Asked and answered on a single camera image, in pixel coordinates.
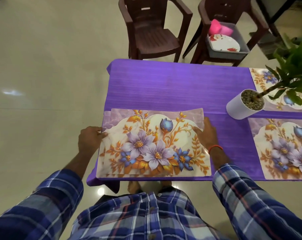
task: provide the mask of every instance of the red thread bracelet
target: red thread bracelet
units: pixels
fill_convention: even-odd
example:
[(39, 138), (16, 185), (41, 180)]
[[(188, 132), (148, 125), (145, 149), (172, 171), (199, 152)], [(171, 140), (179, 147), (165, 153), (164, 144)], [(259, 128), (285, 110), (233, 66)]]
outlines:
[(211, 151), (211, 149), (212, 149), (213, 147), (219, 147), (219, 148), (221, 148), (221, 149), (223, 150), (223, 147), (221, 147), (221, 146), (219, 146), (219, 145), (212, 145), (212, 146), (210, 146), (209, 149), (208, 149), (208, 153), (209, 153), (209, 154), (210, 154), (210, 151)]

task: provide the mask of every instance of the beige floor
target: beige floor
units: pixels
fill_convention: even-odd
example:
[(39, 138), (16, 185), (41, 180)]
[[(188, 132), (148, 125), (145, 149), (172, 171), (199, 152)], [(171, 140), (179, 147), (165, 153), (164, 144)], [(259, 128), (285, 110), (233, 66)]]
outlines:
[[(193, 11), (186, 48), (200, 22), (200, 0), (183, 1)], [(106, 67), (113, 59), (127, 58), (127, 32), (117, 2), (1, 0), (0, 214), (23, 200), (41, 180), (77, 153), (82, 128), (101, 125), (109, 79)], [(182, 15), (169, 4), (165, 26), (177, 35), (181, 20)], [(238, 27), (246, 40), (248, 33), (255, 30), (246, 14)], [(293, 30), (293, 35), (297, 29), (294, 24), (286, 25), (285, 20), (281, 27), (286, 32)], [(180, 62), (189, 63), (193, 52)], [(173, 56), (156, 60), (172, 62)], [(241, 66), (265, 64), (277, 65), (255, 47)], [(94, 159), (85, 178), (93, 165)], [(302, 182), (258, 183), (302, 218)], [(174, 185), (189, 195), (203, 219), (234, 238), (210, 182)], [(122, 182), (119, 194), (126, 188), (127, 182)], [(98, 189), (85, 186), (71, 222), (99, 199)], [(61, 239), (68, 237), (71, 225)]]

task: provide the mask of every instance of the blue plaid shirt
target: blue plaid shirt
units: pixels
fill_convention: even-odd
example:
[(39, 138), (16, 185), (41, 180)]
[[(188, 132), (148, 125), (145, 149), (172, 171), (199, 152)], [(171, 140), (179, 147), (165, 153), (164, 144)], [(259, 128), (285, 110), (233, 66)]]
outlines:
[[(224, 165), (213, 189), (240, 239), (302, 239), (302, 220), (274, 200), (239, 167)], [(0, 239), (59, 239), (83, 195), (81, 179), (60, 170), (0, 216)], [(140, 193), (92, 206), (69, 239), (226, 239), (205, 223), (181, 190)]]

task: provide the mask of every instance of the shirt button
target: shirt button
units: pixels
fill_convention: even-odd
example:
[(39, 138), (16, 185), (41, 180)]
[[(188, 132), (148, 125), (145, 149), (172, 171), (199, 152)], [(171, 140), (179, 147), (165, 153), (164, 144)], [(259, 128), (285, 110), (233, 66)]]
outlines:
[(148, 239), (149, 240), (155, 240), (156, 239), (156, 234), (150, 234)]

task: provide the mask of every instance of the plant stem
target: plant stem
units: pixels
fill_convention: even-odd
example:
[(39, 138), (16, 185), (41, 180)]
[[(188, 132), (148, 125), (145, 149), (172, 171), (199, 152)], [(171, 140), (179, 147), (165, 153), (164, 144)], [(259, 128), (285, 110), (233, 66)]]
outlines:
[(283, 86), (282, 83), (277, 83), (277, 84), (275, 84), (274, 86), (268, 88), (267, 90), (265, 90), (265, 91), (259, 93), (257, 96), (254, 96), (254, 97), (253, 97), (253, 100), (256, 101), (256, 100), (262, 98), (263, 96), (267, 95), (269, 92), (272, 92), (273, 90), (275, 90), (275, 89), (277, 89), (277, 88), (279, 88), (279, 87), (281, 87), (281, 86)]

